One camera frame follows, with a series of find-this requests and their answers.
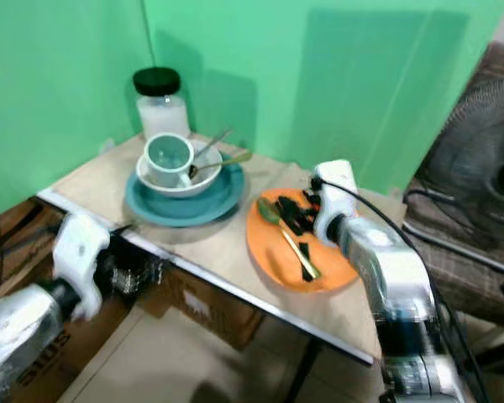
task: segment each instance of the white bowl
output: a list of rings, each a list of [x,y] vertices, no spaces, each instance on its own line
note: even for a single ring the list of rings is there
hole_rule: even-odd
[[[192,143],[192,147],[194,148],[195,152],[207,145],[206,142],[201,140],[191,139],[190,142]],[[222,155],[216,147],[209,147],[209,149],[202,155],[200,155],[197,160],[193,160],[192,164],[200,167],[204,165],[215,164],[218,162],[222,162]],[[140,181],[150,189],[158,191],[161,195],[164,195],[166,197],[173,197],[176,199],[184,199],[186,197],[199,195],[213,184],[218,174],[220,173],[220,170],[222,169],[222,167],[218,165],[214,166],[213,168],[199,170],[194,179],[192,179],[192,185],[187,187],[162,187],[157,186],[150,181],[147,164],[148,163],[145,160],[144,155],[142,154],[138,159],[138,162],[136,163],[136,175],[138,176]]]

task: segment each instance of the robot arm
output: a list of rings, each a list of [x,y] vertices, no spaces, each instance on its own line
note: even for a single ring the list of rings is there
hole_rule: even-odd
[[[315,178],[312,189],[321,197],[321,210],[314,232],[338,245],[363,280],[383,353],[385,399],[464,402],[420,257],[391,228],[358,217],[352,196],[323,182],[357,192],[347,161],[318,165]]]
[[[383,352],[386,401],[464,402],[423,262],[391,228],[356,216],[352,196],[321,181],[356,191],[347,161],[320,164],[315,175],[321,211],[314,232],[339,246],[364,282]],[[98,313],[102,297],[93,276],[108,242],[108,231],[93,220],[69,216],[53,252],[55,279],[0,300],[0,400],[65,321]]]
[[[93,275],[108,241],[108,231],[89,217],[68,216],[53,251],[55,278],[0,299],[0,401],[64,322],[98,313],[102,297]]]

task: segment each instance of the table leg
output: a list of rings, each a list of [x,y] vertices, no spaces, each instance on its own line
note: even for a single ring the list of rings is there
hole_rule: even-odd
[[[492,369],[504,364],[504,343],[476,354],[476,362],[483,370]]]
[[[285,403],[293,403],[301,390],[302,384],[304,384],[304,380],[306,379],[310,369],[312,369],[313,363],[318,356],[319,351],[323,343],[321,340],[315,337],[310,337],[306,349],[304,350],[304,354],[302,355],[301,362],[297,368],[297,372],[295,373],[295,377],[291,382],[291,388],[287,392]]]

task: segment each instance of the green wall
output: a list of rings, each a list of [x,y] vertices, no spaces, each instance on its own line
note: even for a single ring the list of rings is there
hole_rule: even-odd
[[[145,0],[159,65],[192,126],[311,168],[351,160],[362,186],[412,177],[504,0]]]
[[[192,126],[403,188],[504,0],[0,1],[0,212],[139,131],[132,73],[175,67]]]
[[[0,0],[0,212],[139,131],[141,0]]]

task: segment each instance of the beige floor tile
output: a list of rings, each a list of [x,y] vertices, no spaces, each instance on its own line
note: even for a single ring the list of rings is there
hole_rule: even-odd
[[[474,344],[479,345],[479,341],[484,338],[489,331],[492,330],[494,332],[495,329],[497,329],[494,323],[483,321],[468,314],[465,314],[462,325],[465,326],[467,341],[471,346]]]
[[[268,316],[261,323],[252,343],[258,343],[270,352],[295,363],[306,347],[307,335],[280,319]]]
[[[330,348],[325,348],[318,355],[312,373],[339,393],[358,402],[377,402],[384,391],[378,364],[365,367]]]
[[[355,400],[341,394],[319,378],[308,376],[295,403],[353,403]]]
[[[504,403],[504,376],[484,373],[487,392],[493,403]]]
[[[134,325],[138,323],[143,315],[144,312],[139,308],[134,306],[133,309],[131,309],[131,312],[120,323],[112,336],[103,344],[95,357],[93,357],[87,366],[84,367],[80,375],[73,381],[69,388],[67,388],[66,392],[58,400],[58,403],[70,403],[81,393],[90,379],[96,375],[110,356],[119,348],[121,342],[127,337]]]
[[[75,402],[267,402],[285,369],[258,343],[236,352],[171,308],[142,317]]]

